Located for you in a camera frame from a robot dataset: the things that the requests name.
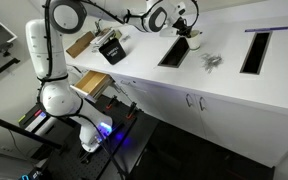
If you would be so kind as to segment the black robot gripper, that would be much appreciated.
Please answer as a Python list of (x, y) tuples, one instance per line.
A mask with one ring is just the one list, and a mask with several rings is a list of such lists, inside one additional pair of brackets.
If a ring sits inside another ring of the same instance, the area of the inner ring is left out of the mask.
[(177, 30), (178, 35), (189, 35), (192, 27), (187, 25), (187, 21), (179, 17), (177, 21), (173, 24), (173, 27)]

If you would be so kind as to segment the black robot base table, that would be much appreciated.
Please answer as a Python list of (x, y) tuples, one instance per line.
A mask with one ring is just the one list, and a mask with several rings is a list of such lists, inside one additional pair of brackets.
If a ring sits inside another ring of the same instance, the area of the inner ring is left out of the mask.
[(53, 153), (49, 147), (40, 149), (46, 164), (34, 168), (18, 180), (99, 180), (109, 174), (108, 165), (113, 157), (117, 165), (127, 174), (140, 162), (145, 146), (158, 124), (158, 120), (137, 110), (126, 118), (129, 106), (121, 101), (114, 102), (106, 109), (111, 98), (102, 95), (93, 106), (113, 119), (111, 126), (100, 124), (94, 131), (92, 148), (85, 150), (79, 140), (79, 130), (75, 128), (64, 141), (62, 149)]

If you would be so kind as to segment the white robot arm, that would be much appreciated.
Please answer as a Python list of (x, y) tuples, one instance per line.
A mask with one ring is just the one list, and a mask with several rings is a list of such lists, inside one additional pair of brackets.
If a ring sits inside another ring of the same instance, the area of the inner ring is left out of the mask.
[(135, 13), (121, 0), (45, 0), (43, 17), (26, 23), (28, 49), (41, 85), (37, 104), (51, 117), (77, 122), (81, 146), (89, 153), (111, 134), (113, 120), (70, 84), (73, 74), (67, 67), (62, 36), (80, 31), (88, 16), (131, 25), (144, 33), (190, 33), (192, 26), (183, 17), (184, 2), (145, 0), (145, 5), (143, 12)]

